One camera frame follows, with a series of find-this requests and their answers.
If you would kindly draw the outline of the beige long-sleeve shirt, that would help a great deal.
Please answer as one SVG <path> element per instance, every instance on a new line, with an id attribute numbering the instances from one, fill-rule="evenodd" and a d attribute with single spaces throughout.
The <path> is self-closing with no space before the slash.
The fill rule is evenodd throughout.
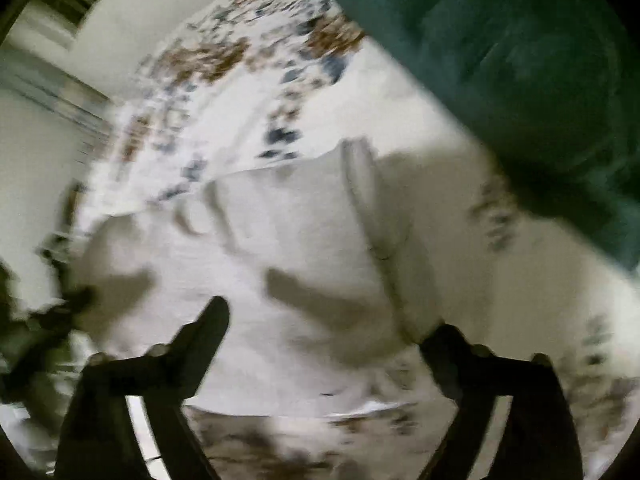
<path id="1" fill-rule="evenodd" d="M 118 358 L 228 302 L 192 401 L 206 412 L 351 415 L 434 387 L 416 348 L 444 319 L 425 240 L 362 139 L 107 218 L 72 277 L 96 291 L 80 327 Z"/>

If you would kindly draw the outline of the floral fleece blanket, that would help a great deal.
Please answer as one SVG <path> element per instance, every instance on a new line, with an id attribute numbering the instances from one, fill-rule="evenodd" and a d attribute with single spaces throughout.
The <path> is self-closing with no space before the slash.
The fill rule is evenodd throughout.
<path id="1" fill-rule="evenodd" d="M 107 218 L 365 140 L 424 237 L 439 326 L 503 358 L 548 356 L 582 479 L 638 477 L 622 463 L 639 456 L 639 263 L 526 209 L 496 155 L 336 0 L 215 0 L 139 64 L 110 129 L 73 208 L 72 283 Z M 221 479 L 416 479 L 457 414 L 428 369 L 431 391 L 369 413 L 225 415 L 194 397 L 183 411 Z M 510 405 L 496 400 L 469 479 L 489 479 Z"/>

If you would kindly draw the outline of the dark green cloth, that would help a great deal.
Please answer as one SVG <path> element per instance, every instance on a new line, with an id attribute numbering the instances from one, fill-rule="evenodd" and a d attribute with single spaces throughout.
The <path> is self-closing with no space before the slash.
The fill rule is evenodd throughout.
<path id="1" fill-rule="evenodd" d="M 524 207 L 639 263 L 639 0 L 336 0 Z"/>

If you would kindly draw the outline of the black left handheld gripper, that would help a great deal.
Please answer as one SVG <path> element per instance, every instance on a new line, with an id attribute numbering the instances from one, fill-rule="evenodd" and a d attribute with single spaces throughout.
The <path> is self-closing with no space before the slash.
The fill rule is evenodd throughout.
<path id="1" fill-rule="evenodd" d="M 19 314 L 10 285 L 15 274 L 1 270 L 1 402 L 3 404 L 66 404 L 75 393 L 87 359 L 70 336 L 96 300 L 89 286 L 70 282 L 70 254 L 62 237 L 38 248 L 53 271 L 58 298 L 39 310 Z"/>

